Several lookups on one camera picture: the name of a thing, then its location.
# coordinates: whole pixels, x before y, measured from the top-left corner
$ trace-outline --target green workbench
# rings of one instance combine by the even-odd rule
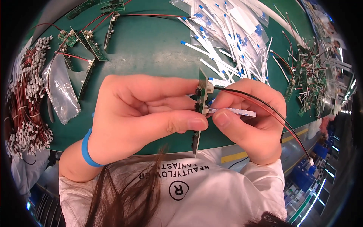
[[[133,0],[126,5],[126,13],[161,13],[161,14],[174,14],[185,15],[185,13],[172,4],[169,0],[153,0],[142,1]],[[262,0],[271,9],[275,10],[272,3],[275,3],[281,12],[288,11],[290,19],[295,23],[300,35],[305,38],[312,39],[313,32],[309,24],[308,18],[304,11],[294,0],[283,1],[267,1]],[[82,29],[86,24],[100,15],[99,6],[94,6],[72,20],[68,20],[64,16],[61,17],[55,24],[61,29],[69,31],[69,26],[76,30]],[[96,23],[90,25],[88,29],[92,29]],[[95,41],[100,44],[103,43],[105,34],[107,32],[108,22],[102,23],[95,31]],[[154,17],[119,17],[114,25],[114,34],[111,36],[109,53],[107,58],[109,61],[98,63],[90,80],[87,84],[87,89],[83,100],[80,101],[81,112],[79,115],[71,119],[68,124],[63,125],[60,123],[55,112],[55,122],[51,123],[46,110],[46,101],[43,102],[44,108],[42,112],[43,119],[48,123],[49,127],[53,130],[54,140],[50,148],[52,150],[64,151],[72,143],[82,139],[87,133],[88,129],[92,127],[92,112],[94,112],[97,95],[100,85],[105,76],[109,74],[128,75],[144,73],[152,76],[166,76],[166,77],[182,77],[189,79],[198,78],[199,68],[203,69],[207,77],[215,77],[215,73],[207,68],[199,59],[203,58],[210,64],[215,66],[214,61],[207,58],[205,55],[180,44],[181,40],[190,42],[190,30],[183,23],[177,19],[163,19]],[[269,26],[266,28],[266,33],[269,37],[273,36],[271,49],[282,57],[288,57],[287,49],[289,43],[282,34],[282,27],[270,18]],[[56,37],[59,31],[54,28],[48,28],[43,36],[53,35]],[[296,46],[294,38],[287,33],[290,41]],[[50,42],[52,49],[47,52],[47,62],[51,59],[52,54],[58,49],[60,41],[53,39]],[[68,52],[80,55],[87,59],[93,59],[93,55],[88,52],[81,44],[77,43],[73,48],[68,48]],[[220,55],[225,61],[229,61],[224,55]],[[69,71],[75,93],[81,87],[81,80],[84,79],[87,62],[78,59],[72,59],[73,65],[81,72]],[[270,58],[268,60],[269,81],[271,87],[285,93],[287,81],[284,78],[280,68],[275,61]],[[300,109],[299,103],[296,98],[292,98],[287,103],[287,120],[293,128],[305,125],[315,120],[315,110],[312,109],[312,116],[305,113],[303,117],[297,115]],[[227,137],[225,137],[218,128],[213,124],[212,118],[209,118],[209,128],[201,133],[199,149],[207,149],[212,147],[227,146],[233,144]],[[191,150],[191,137],[192,131],[187,131],[184,134],[174,133],[168,137],[159,139],[147,146],[145,146],[137,154],[155,154],[160,147],[167,144],[170,152],[183,152]]]

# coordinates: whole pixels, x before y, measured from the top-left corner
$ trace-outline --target blue wristband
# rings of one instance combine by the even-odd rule
[[[100,164],[95,163],[92,160],[90,154],[88,153],[88,139],[89,139],[89,137],[91,135],[91,132],[92,132],[92,128],[90,128],[90,130],[88,131],[88,133],[83,138],[83,141],[82,141],[82,156],[83,156],[84,160],[87,162],[87,164],[89,164],[90,166],[93,166],[93,167],[102,167],[104,165],[100,165]]]

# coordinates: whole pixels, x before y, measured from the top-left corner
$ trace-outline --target brown hair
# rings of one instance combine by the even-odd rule
[[[150,173],[143,180],[139,180],[138,174],[136,177],[130,178],[130,173],[123,173],[125,178],[122,178],[121,182],[114,181],[112,173],[120,167],[120,163],[105,166],[99,174],[93,192],[85,227],[148,226],[160,202],[158,171],[162,157],[163,155],[157,155],[155,164],[148,165],[139,171],[139,174]],[[138,162],[140,160],[133,160],[126,165]],[[272,213],[264,212],[261,220],[248,221],[244,226],[291,227],[292,225]]]

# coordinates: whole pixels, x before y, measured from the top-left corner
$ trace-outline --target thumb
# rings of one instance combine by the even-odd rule
[[[259,134],[259,129],[244,123],[239,115],[227,109],[214,113],[213,122],[224,135],[245,150]]]
[[[145,143],[166,137],[175,132],[187,130],[202,131],[208,128],[206,117],[191,110],[173,110],[152,113],[132,118],[134,126],[137,125],[142,133]]]

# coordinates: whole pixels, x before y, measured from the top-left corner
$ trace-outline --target logo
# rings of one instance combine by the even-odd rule
[[[189,186],[183,181],[174,181],[169,186],[170,196],[176,200],[182,200],[189,191]]]

